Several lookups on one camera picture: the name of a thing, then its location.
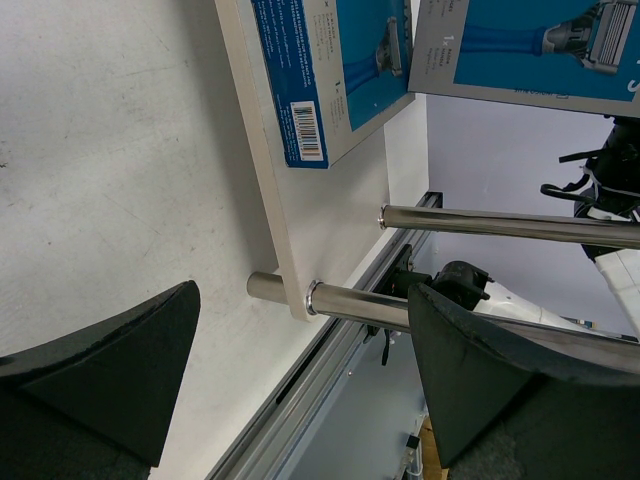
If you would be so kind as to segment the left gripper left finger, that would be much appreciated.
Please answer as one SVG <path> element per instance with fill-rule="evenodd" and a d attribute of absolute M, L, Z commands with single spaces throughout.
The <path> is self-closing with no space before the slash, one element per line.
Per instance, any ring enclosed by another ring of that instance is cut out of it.
<path fill-rule="evenodd" d="M 201 296 L 180 283 L 1 359 L 4 479 L 146 479 L 160 463 Z"/>

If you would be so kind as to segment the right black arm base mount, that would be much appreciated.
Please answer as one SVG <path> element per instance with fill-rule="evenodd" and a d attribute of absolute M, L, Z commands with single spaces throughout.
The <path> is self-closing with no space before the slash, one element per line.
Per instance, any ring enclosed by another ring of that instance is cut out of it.
<path fill-rule="evenodd" d="M 408 289 L 411 285 L 417 283 L 430 285 L 433 277 L 430 274 L 414 270 L 412 255 L 413 246 L 411 244 L 402 246 L 399 253 L 394 257 L 391 266 L 387 268 L 382 279 L 375 285 L 373 292 L 406 300 Z M 367 325 L 363 344 L 376 337 L 380 330 L 380 327 Z M 384 367 L 388 363 L 392 337 L 400 332 L 389 329 L 383 329 L 382 331 L 384 333 L 384 348 L 381 355 L 381 365 Z"/>

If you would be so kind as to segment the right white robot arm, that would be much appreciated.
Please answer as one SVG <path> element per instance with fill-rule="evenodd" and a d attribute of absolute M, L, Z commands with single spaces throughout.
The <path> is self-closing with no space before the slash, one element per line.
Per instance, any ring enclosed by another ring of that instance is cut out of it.
<path fill-rule="evenodd" d="M 576 165 L 560 165 L 562 155 L 600 147 L 611 129 L 601 117 L 572 117 L 561 127 L 556 114 L 540 127 L 518 119 L 469 122 L 464 135 L 446 136 L 430 127 L 432 186 L 449 209 L 569 216 L 569 201 L 548 198 L 544 183 L 566 185 L 579 178 Z M 556 314 L 592 321 L 606 332 L 634 330 L 606 281 L 577 244 L 507 237 L 439 233 L 436 268 L 453 260 L 469 262 L 511 291 Z"/>

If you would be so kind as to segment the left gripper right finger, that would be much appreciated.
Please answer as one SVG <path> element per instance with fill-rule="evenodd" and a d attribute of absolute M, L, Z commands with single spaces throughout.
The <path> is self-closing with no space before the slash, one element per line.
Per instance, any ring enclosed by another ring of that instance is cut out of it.
<path fill-rule="evenodd" d="M 512 333 L 425 285 L 408 319 L 442 467 L 455 479 L 635 479 L 639 377 Z"/>

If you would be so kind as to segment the blue Harry's box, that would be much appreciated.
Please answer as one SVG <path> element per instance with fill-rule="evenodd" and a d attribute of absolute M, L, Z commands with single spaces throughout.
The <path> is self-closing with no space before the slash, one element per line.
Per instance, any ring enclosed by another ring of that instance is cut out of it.
<path fill-rule="evenodd" d="M 288 167 L 330 168 L 413 101 L 410 2 L 252 7 Z"/>
<path fill-rule="evenodd" d="M 415 93 L 636 118 L 639 4 L 424 1 Z"/>

